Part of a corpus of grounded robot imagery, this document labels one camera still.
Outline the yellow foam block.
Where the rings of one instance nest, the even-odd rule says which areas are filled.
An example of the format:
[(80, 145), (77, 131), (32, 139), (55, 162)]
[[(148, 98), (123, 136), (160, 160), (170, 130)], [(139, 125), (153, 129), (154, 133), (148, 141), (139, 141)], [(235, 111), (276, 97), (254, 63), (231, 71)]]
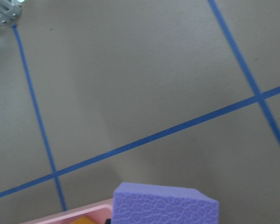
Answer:
[(96, 224), (96, 222), (94, 222), (92, 219), (90, 219), (87, 216), (83, 216), (83, 217), (80, 217), (80, 218), (74, 220), (70, 224)]

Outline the purple foam block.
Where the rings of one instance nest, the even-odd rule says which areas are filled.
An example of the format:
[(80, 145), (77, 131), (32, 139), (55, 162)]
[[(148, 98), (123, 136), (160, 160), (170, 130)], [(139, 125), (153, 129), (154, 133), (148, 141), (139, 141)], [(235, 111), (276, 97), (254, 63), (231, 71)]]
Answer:
[(219, 202), (197, 189), (121, 183), (113, 193), (113, 224), (217, 224)]

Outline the pink plastic bin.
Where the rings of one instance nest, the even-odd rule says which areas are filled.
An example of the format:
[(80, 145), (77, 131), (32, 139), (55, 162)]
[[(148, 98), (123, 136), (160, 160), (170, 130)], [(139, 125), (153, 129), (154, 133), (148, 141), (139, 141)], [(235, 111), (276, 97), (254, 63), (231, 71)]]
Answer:
[(112, 218), (113, 199), (92, 203), (54, 215), (23, 222), (24, 224), (70, 224), (81, 217), (88, 217), (96, 224), (104, 224), (106, 219)]

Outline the aluminium frame post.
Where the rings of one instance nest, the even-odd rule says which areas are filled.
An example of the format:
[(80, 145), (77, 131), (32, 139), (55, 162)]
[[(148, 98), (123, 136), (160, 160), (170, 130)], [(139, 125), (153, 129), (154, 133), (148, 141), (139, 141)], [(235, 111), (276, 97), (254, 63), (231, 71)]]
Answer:
[(23, 2), (23, 0), (0, 0), (0, 24), (7, 24), (19, 18)]

